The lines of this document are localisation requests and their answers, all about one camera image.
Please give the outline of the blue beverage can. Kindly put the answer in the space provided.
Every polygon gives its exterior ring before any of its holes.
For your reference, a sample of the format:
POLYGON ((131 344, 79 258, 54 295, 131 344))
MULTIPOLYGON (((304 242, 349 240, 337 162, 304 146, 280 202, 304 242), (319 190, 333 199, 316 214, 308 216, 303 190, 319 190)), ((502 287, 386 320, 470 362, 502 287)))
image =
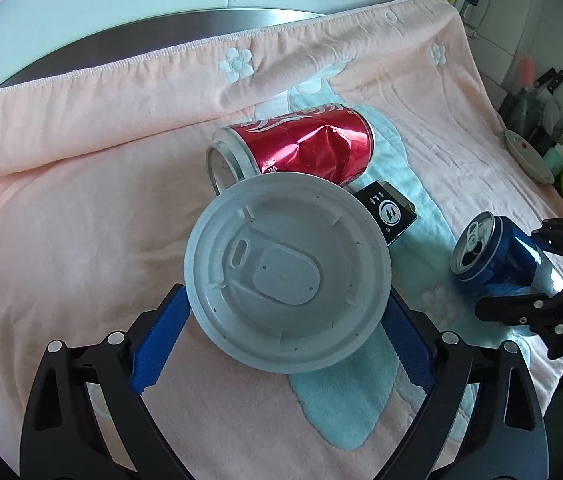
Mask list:
POLYGON ((515 222, 483 211, 461 233, 449 267, 469 294, 479 297, 545 294, 563 289, 563 277, 515 222))

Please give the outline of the black glue box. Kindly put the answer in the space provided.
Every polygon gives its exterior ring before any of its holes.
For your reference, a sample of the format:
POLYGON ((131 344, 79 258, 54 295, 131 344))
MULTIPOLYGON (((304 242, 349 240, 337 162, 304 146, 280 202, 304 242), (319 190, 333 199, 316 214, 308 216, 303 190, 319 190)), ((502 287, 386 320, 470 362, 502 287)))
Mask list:
POLYGON ((388 182, 374 181, 353 196, 373 216, 388 246, 417 219, 415 205, 388 182))

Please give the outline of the white plastic lid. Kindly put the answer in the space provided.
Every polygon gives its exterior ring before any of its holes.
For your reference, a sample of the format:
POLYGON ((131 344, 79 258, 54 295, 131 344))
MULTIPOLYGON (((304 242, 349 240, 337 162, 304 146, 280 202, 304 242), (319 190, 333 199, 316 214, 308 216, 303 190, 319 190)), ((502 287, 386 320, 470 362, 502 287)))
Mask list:
POLYGON ((275 374, 332 366, 365 344, 387 307, 388 245, 366 207, 326 180, 281 172, 227 188, 201 212, 184 256, 201 330, 275 374))

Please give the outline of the crushed red cola can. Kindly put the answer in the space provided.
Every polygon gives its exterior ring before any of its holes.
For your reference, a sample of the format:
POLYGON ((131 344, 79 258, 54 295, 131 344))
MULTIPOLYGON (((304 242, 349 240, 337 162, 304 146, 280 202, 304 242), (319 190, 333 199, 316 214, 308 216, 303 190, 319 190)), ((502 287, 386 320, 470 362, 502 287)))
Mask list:
POLYGON ((280 116, 219 128, 206 154, 214 192, 274 172, 310 174, 344 186, 374 154, 369 122, 351 107, 327 103, 280 116))

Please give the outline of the white ceramic bowl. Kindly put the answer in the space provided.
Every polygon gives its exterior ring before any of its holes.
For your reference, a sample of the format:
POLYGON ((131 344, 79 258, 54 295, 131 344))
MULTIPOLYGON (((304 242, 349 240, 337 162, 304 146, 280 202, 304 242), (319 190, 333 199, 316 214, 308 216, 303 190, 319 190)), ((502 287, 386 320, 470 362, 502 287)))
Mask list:
POLYGON ((506 129, 505 142, 522 170, 536 183, 553 184, 555 177, 543 157, 522 136, 506 129))

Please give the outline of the pink towel cloth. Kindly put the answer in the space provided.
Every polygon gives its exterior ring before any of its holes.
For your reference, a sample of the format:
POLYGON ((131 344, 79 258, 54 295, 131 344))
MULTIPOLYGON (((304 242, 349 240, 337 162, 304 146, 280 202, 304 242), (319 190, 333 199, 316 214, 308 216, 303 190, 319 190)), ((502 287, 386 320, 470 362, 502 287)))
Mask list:
MULTIPOLYGON (((504 125, 446 0, 397 0, 195 41, 0 90, 0 455, 18 470, 46 345, 98 344, 183 281, 212 200, 216 129, 342 103, 376 151, 351 185, 387 180, 418 219, 391 247, 412 309, 472 344, 519 344, 543 412, 563 376, 539 337, 479 322, 449 255, 489 210, 524 231, 563 200, 511 157, 504 125)), ((198 479, 371 479, 414 420, 412 386, 376 330, 347 363, 287 378, 243 366, 190 318, 144 399, 198 479)))

